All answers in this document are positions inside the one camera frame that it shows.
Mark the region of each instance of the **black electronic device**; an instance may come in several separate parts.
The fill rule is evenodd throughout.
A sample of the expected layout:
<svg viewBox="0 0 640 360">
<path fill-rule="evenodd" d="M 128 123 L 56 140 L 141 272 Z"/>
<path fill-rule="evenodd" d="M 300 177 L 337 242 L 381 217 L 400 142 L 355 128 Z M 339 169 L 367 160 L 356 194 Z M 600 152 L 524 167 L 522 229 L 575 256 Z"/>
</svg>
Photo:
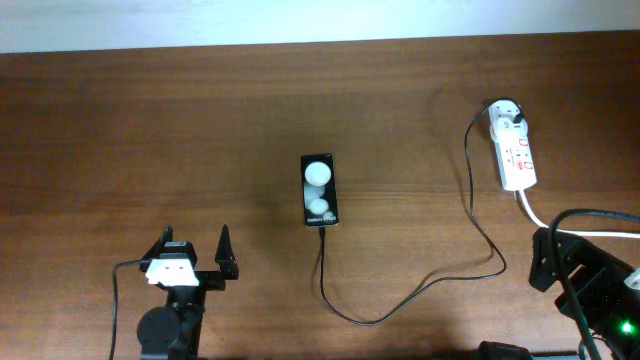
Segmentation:
<svg viewBox="0 0 640 360">
<path fill-rule="evenodd" d="M 300 158 L 304 223 L 308 227 L 337 225 L 338 199 L 331 154 L 304 155 Z"/>
<path fill-rule="evenodd" d="M 552 261 L 548 229 L 533 235 L 533 262 L 529 283 L 545 292 L 558 280 Z M 589 328 L 601 335 L 618 359 L 640 359 L 640 291 L 624 284 L 633 268 L 589 241 L 567 233 L 556 233 L 561 260 Z M 560 312 L 574 318 L 566 294 L 556 299 Z"/>
</svg>

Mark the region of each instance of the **white power strip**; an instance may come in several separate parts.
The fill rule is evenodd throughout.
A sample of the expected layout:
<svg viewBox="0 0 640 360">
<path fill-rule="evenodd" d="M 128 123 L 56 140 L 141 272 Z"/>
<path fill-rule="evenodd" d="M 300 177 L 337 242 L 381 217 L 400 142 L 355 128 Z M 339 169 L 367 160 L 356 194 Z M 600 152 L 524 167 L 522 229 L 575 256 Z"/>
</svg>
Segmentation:
<svg viewBox="0 0 640 360">
<path fill-rule="evenodd" d="M 498 167 L 502 187 L 508 191 L 514 191 L 520 195 L 522 206 L 529 215 L 531 221 L 542 228 L 549 226 L 543 223 L 535 215 L 524 190 L 536 184 L 536 171 L 533 167 L 533 157 L 527 132 L 529 127 L 524 119 L 520 106 L 511 100 L 497 100 L 489 106 L 489 118 L 491 125 L 489 131 L 491 139 L 496 144 Z M 572 231 L 557 229 L 559 232 L 578 236 L 605 236 L 640 239 L 640 233 L 625 233 L 614 231 Z M 640 275 L 634 273 L 635 278 L 629 280 L 629 284 L 640 287 Z"/>
<path fill-rule="evenodd" d="M 498 100 L 489 107 L 489 130 L 496 144 L 500 179 L 508 191 L 527 189 L 538 181 L 527 138 L 527 121 L 514 122 L 518 114 L 520 108 L 509 100 Z"/>
</svg>

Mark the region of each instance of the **white wall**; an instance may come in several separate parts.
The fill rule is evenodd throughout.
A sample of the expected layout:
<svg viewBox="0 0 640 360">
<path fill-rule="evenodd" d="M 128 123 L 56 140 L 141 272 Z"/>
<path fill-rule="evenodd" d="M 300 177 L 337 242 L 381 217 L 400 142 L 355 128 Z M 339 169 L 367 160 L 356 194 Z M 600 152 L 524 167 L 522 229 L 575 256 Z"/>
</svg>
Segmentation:
<svg viewBox="0 0 640 360">
<path fill-rule="evenodd" d="M 640 0 L 0 0 L 0 52 L 640 28 Z"/>
</svg>

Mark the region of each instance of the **white cable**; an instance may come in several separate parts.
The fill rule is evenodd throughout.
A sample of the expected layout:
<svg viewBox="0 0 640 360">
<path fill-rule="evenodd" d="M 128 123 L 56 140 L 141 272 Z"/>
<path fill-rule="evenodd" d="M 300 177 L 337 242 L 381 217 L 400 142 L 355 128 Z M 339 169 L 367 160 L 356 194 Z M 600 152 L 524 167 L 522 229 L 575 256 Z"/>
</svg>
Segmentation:
<svg viewBox="0 0 640 360">
<path fill-rule="evenodd" d="M 522 206 L 524 206 L 527 215 L 531 221 L 533 221 L 536 225 L 541 228 L 548 228 L 549 226 L 536 216 L 529 206 L 529 201 L 527 201 L 527 196 L 524 194 L 524 189 L 518 190 L 518 194 L 520 195 L 520 200 L 522 202 Z M 640 233 L 625 233 L 625 232 L 616 232 L 616 231 L 572 231 L 572 230 L 561 230 L 557 229 L 560 232 L 573 234 L 578 236 L 606 236 L 606 237 L 622 237 L 622 238 L 630 238 L 630 239 L 640 239 Z"/>
</svg>

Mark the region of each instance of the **power strip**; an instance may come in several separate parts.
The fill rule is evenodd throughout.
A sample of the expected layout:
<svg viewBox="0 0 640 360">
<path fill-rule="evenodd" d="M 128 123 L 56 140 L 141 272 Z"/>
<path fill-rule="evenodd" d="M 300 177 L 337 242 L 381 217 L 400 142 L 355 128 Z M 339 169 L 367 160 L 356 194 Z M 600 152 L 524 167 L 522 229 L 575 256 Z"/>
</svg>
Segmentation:
<svg viewBox="0 0 640 360">
<path fill-rule="evenodd" d="M 508 191 L 530 188 L 538 181 L 529 146 L 527 121 L 520 106 L 510 100 L 498 100 L 489 107 L 491 139 L 496 144 L 502 187 Z"/>
</svg>

